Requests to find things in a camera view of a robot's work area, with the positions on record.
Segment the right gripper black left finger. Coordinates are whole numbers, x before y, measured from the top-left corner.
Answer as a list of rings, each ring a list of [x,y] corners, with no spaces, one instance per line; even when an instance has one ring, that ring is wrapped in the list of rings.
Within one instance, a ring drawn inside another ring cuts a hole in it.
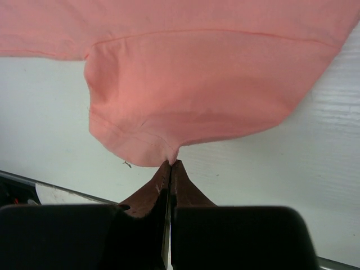
[[[1,208],[2,269],[166,269],[170,165],[119,204]]]

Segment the pink t shirt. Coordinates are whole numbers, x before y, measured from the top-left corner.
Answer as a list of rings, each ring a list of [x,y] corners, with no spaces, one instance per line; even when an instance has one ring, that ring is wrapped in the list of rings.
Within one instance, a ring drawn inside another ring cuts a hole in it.
[[[2,1],[1,55],[83,60],[89,131],[134,165],[284,121],[358,1]]]

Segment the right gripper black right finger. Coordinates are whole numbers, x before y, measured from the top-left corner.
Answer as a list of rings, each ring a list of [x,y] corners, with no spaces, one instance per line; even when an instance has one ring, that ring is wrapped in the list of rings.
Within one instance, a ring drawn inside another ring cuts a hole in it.
[[[174,269],[318,269],[300,214],[285,206],[218,206],[172,165]]]

